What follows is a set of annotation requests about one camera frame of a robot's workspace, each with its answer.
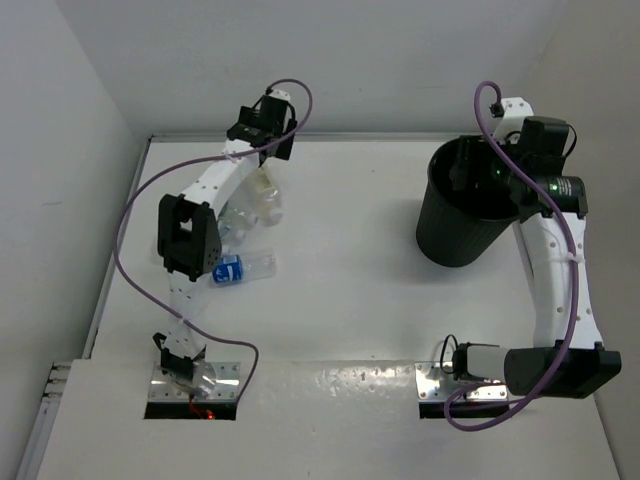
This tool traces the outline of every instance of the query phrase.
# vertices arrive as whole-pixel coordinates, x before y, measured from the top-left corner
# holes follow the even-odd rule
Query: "gray wall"
[[[525,91],[538,114],[576,127],[567,171],[587,184],[591,298],[622,374],[598,405],[623,478],[640,478],[640,5],[573,0]]]
[[[107,91],[144,133],[224,131],[240,105],[281,76],[312,86],[313,130],[474,129],[475,85],[490,77],[515,91],[510,87],[526,77],[565,6],[565,0],[57,2]]]
[[[140,146],[51,0],[0,14],[0,478],[79,356]]]

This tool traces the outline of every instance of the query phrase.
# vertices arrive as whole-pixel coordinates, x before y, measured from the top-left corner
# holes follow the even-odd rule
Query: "black cylinder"
[[[458,144],[457,139],[445,143],[429,163],[416,230],[422,253],[445,267],[469,265],[518,215],[507,191],[453,190],[449,172]]]

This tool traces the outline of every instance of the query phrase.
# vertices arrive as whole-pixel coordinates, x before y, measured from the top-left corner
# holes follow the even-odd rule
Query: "white table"
[[[40,479],[618,478],[594,401],[540,400],[505,425],[468,434],[419,420],[414,360],[447,333],[531,344],[534,315],[509,229],[474,264],[446,269],[415,242],[426,168],[438,142],[299,141],[270,160],[285,218],[251,232],[278,274],[211,292],[197,323],[255,342],[264,363],[236,422],[143,420],[156,331],[172,324],[116,274],[90,360],[74,363]],[[142,173],[217,153],[216,143],[153,143]],[[131,215],[126,268],[168,300],[151,263],[158,200],[206,167],[151,187]],[[208,347],[214,357],[251,352]]]

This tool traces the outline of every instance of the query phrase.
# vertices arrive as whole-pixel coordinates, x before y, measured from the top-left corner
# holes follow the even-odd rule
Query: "metal base plate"
[[[193,406],[198,410],[210,410],[217,420],[236,419],[236,398],[240,363],[211,362],[207,365],[211,377],[206,378],[210,391],[198,390],[193,398]],[[197,419],[196,413],[190,409],[189,397],[193,387],[176,381],[159,363],[153,367],[151,384],[147,396],[146,419]]]
[[[447,371],[453,367],[451,362],[443,362],[443,366]],[[467,385],[443,372],[440,362],[418,362],[415,373],[420,418],[443,418],[445,400]],[[504,385],[480,387],[469,392],[466,398],[453,402],[451,415],[457,418],[493,418],[509,410],[508,400],[509,393]]]

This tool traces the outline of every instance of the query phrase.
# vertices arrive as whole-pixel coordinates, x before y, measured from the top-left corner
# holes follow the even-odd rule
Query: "purple hose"
[[[564,218],[560,207],[556,205],[553,199],[545,192],[542,188],[538,186],[538,184],[531,179],[526,173],[524,173],[518,166],[513,163],[513,161],[509,158],[509,156],[504,153],[504,151],[498,145],[491,133],[489,132],[489,128],[485,123],[482,112],[480,111],[480,94],[485,87],[491,87],[496,92],[497,102],[499,103],[502,100],[502,91],[500,87],[491,81],[484,81],[478,85],[476,88],[476,93],[473,98],[473,109],[476,115],[476,121],[478,122],[478,126],[482,131],[482,135],[484,135],[485,140],[491,145],[491,148],[496,152],[496,154],[500,157],[500,159],[516,174],[520,180],[522,180],[527,186],[529,186],[532,190],[534,190],[541,198],[544,200],[549,208],[553,211],[555,215],[555,219],[560,224],[560,228],[562,233],[564,234],[565,239],[567,240],[567,249],[573,255],[576,254],[576,245],[573,239],[573,235],[571,234],[571,228],[569,224],[567,224],[567,220]],[[508,412],[500,415],[499,417],[493,418],[485,423],[480,423],[476,425],[463,425],[461,423],[456,422],[451,416],[451,406],[452,403],[463,396],[465,393],[468,393],[476,388],[486,385],[486,384],[473,384],[467,385],[456,392],[454,392],[444,403],[444,416],[447,421],[453,425],[458,430],[462,430],[464,432],[478,432],[480,430],[485,430],[487,428],[495,427],[496,425],[500,425],[505,420],[513,417],[523,408],[525,408],[532,400],[534,400],[542,391],[544,387],[547,386],[549,381],[553,378],[555,373],[560,368],[562,361],[564,360],[567,352],[569,351],[569,346],[571,345],[571,339],[573,338],[573,332],[576,328],[576,320],[578,317],[578,264],[576,262],[571,262],[570,265],[571,272],[571,309],[569,312],[569,324],[567,325],[567,333],[564,336],[564,340],[562,342],[562,346],[558,350],[556,358],[554,358],[553,362],[549,369],[545,372],[542,378],[538,381],[538,383],[533,387],[533,389],[521,400],[517,401],[515,407],[511,408]]]
[[[197,327],[196,325],[191,323],[191,321],[189,321],[188,319],[185,319],[180,314],[180,312],[174,310],[169,305],[164,303],[162,300],[160,300],[159,298],[153,296],[151,293],[147,292],[144,288],[142,288],[140,285],[138,285],[129,276],[129,274],[125,271],[124,267],[122,266],[122,262],[120,261],[120,230],[122,229],[122,224],[124,223],[125,218],[127,218],[127,215],[129,214],[129,212],[131,210],[131,207],[133,206],[133,202],[136,201],[136,199],[140,196],[140,194],[142,192],[144,192],[149,187],[149,185],[151,185],[153,182],[158,180],[160,177],[164,177],[165,175],[167,175],[168,173],[173,172],[174,170],[178,170],[179,168],[183,168],[183,167],[188,167],[189,165],[197,165],[199,163],[208,163],[208,162],[217,162],[217,161],[220,161],[220,160],[227,160],[229,157],[231,157],[231,158],[244,157],[244,156],[247,156],[247,155],[253,155],[254,153],[262,152],[264,150],[270,150],[271,148],[275,147],[276,145],[279,145],[280,143],[284,142],[285,140],[291,138],[296,133],[298,133],[300,131],[300,129],[305,125],[305,123],[307,123],[307,120],[309,120],[309,116],[311,115],[311,110],[313,109],[313,96],[311,95],[311,90],[309,89],[309,87],[306,84],[304,84],[303,82],[301,82],[300,80],[296,80],[295,78],[283,78],[282,80],[278,80],[277,82],[273,82],[271,85],[269,85],[267,87],[267,90],[270,90],[273,87],[275,87],[276,85],[280,85],[280,84],[283,84],[283,83],[294,83],[296,85],[301,86],[304,89],[304,91],[307,93],[307,97],[309,99],[309,105],[307,107],[307,112],[304,114],[304,117],[302,117],[302,120],[300,120],[300,123],[298,123],[298,125],[292,131],[290,131],[289,133],[287,133],[283,137],[279,138],[278,140],[275,140],[275,141],[273,141],[273,142],[271,142],[268,145],[265,145],[263,147],[254,148],[252,150],[247,150],[245,152],[231,153],[231,154],[228,154],[228,155],[215,155],[213,157],[196,158],[194,160],[188,160],[186,162],[177,163],[177,164],[175,164],[175,165],[173,165],[173,166],[171,166],[171,167],[169,167],[169,168],[167,168],[165,170],[162,170],[159,173],[156,173],[153,177],[151,177],[149,180],[144,182],[144,184],[140,188],[138,188],[133,193],[133,195],[131,195],[131,198],[129,198],[129,200],[125,204],[124,209],[122,211],[122,215],[120,215],[120,219],[118,220],[118,228],[116,229],[116,234],[115,234],[114,241],[113,241],[113,260],[114,260],[114,262],[116,264],[116,268],[118,269],[118,271],[120,272],[122,277],[125,279],[125,281],[129,285],[131,285],[135,290],[137,290],[141,295],[145,296],[146,298],[151,300],[153,303],[155,303],[159,307],[164,308],[171,315],[173,315],[174,317],[176,317],[179,320],[182,320],[183,323],[187,327],[189,327],[191,330],[193,330],[194,332],[202,335],[203,337],[205,337],[205,338],[207,338],[209,340],[212,340],[212,341],[218,342],[218,343],[224,343],[224,344],[227,344],[227,345],[239,345],[239,346],[243,346],[243,347],[248,347],[248,348],[253,350],[253,352],[255,354],[254,360],[253,360],[253,365],[251,366],[251,370],[249,372],[249,375],[247,376],[247,381],[244,383],[244,385],[242,386],[242,389],[240,390],[240,393],[238,394],[238,397],[237,397],[237,401],[238,402],[240,401],[240,398],[242,397],[242,395],[244,394],[245,390],[249,386],[249,382],[253,378],[253,374],[255,373],[256,367],[258,366],[258,360],[260,358],[260,352],[258,351],[258,347],[256,347],[254,344],[249,343],[249,342],[242,342],[242,341],[239,341],[239,340],[227,340],[227,339],[224,339],[224,338],[213,336],[213,335],[205,332],[204,330],[200,329],[199,327]]]

